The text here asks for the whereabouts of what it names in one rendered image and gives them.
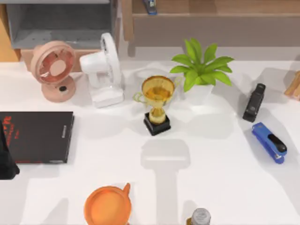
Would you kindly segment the wooden shelf unit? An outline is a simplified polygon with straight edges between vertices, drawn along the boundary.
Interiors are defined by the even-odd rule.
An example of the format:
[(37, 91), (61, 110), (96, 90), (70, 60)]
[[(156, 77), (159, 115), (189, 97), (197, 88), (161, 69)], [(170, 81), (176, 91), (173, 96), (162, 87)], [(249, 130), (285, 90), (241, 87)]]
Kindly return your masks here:
[(120, 0), (129, 54), (160, 51), (166, 57), (184, 39), (218, 44), (239, 59), (300, 60), (300, 0)]

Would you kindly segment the gold trophy on black base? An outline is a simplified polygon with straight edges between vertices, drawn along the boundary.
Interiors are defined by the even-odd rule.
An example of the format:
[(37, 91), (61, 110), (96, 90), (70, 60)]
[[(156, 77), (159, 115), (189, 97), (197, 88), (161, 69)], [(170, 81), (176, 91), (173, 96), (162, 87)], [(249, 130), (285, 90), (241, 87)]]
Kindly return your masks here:
[(154, 75), (143, 81), (141, 92), (133, 95), (133, 100), (152, 108), (144, 115), (144, 124), (152, 136), (158, 135), (171, 128), (170, 120), (164, 111), (164, 106), (172, 99), (176, 87), (182, 77), (170, 78)]

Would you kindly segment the blue and black stapler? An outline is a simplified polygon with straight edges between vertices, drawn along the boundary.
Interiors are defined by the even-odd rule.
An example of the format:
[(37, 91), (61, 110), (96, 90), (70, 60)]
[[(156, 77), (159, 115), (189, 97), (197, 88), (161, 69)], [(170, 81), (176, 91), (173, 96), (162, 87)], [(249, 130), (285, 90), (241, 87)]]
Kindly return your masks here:
[(284, 163), (285, 155), (287, 154), (287, 146), (262, 122), (256, 123), (252, 126), (252, 134), (261, 143), (275, 163)]

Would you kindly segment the black book with red print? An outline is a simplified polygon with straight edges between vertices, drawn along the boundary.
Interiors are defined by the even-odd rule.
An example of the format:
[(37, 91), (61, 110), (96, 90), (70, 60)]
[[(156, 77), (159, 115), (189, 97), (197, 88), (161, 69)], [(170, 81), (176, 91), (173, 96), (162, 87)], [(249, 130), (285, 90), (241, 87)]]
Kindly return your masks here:
[(74, 113), (0, 112), (7, 146), (18, 164), (68, 161)]

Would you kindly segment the green plant in white pot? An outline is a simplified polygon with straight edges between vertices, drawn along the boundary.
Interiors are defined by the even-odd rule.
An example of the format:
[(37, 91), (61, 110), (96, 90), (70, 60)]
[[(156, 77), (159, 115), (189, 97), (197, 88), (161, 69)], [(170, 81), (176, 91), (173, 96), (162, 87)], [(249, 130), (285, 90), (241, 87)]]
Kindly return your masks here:
[(228, 74), (233, 71), (228, 64), (234, 61), (234, 58), (217, 57), (217, 48), (217, 44), (211, 44), (202, 51), (200, 42), (191, 38), (185, 40), (186, 52), (172, 57), (172, 61), (178, 65), (174, 66), (170, 73), (183, 74), (183, 98), (192, 105), (201, 105), (217, 82), (232, 85)]

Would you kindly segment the bottle with grey cap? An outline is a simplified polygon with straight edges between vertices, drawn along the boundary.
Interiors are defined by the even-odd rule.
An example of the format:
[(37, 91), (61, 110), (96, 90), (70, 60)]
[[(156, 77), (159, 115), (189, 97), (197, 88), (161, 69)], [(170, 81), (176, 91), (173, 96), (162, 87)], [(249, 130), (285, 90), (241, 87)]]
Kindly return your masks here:
[(197, 208), (186, 220), (186, 225), (210, 225), (211, 214), (205, 208)]

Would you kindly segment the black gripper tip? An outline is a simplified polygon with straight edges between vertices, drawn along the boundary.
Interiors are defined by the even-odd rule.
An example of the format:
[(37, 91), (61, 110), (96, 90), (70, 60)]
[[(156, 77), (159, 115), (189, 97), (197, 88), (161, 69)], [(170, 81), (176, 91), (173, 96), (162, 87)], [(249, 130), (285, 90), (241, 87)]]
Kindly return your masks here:
[(19, 173), (20, 169), (9, 152), (4, 127), (0, 121), (0, 180), (12, 180)]

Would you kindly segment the small blue stapler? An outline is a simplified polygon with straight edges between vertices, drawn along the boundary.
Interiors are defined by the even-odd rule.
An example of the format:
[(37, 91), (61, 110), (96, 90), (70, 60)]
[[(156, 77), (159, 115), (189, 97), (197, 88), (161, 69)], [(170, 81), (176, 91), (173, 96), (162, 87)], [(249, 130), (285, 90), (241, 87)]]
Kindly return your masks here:
[(156, 15), (156, 0), (142, 0), (145, 6), (145, 9), (149, 15)]

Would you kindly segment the white desk fan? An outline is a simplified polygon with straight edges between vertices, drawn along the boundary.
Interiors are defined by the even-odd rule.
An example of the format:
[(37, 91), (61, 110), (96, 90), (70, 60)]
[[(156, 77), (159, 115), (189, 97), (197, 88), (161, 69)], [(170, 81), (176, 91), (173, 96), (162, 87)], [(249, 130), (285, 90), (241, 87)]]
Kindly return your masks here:
[(124, 100), (122, 72), (115, 41), (110, 33), (100, 39), (101, 50), (79, 58), (80, 66), (89, 80), (92, 103), (103, 108)]

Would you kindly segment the grey cabinet with dark inside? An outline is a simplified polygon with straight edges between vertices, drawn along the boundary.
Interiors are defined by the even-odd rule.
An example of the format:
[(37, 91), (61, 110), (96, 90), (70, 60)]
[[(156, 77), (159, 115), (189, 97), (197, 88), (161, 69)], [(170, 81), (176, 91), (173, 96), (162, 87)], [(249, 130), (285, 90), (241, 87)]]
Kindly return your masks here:
[(63, 41), (74, 49), (98, 49), (114, 33), (117, 0), (0, 0), (6, 5), (11, 44), (33, 49)]

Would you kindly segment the wooden block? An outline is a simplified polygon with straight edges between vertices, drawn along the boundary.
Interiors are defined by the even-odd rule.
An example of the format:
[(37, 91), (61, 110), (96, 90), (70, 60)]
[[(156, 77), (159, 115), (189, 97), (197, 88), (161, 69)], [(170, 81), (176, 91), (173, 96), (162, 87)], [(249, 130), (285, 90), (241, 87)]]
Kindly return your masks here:
[(293, 79), (290, 86), (286, 89), (284, 94), (288, 97), (300, 101), (300, 71), (297, 71), (295, 73), (295, 78)]

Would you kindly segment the pink desk fan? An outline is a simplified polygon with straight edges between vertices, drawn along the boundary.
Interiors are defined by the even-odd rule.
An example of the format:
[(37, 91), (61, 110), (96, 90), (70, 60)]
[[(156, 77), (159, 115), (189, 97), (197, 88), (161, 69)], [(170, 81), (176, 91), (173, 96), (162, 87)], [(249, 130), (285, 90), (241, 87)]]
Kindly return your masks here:
[(65, 102), (75, 94), (75, 82), (69, 75), (74, 63), (75, 52), (63, 41), (50, 41), (34, 48), (30, 72), (41, 84), (48, 101)]

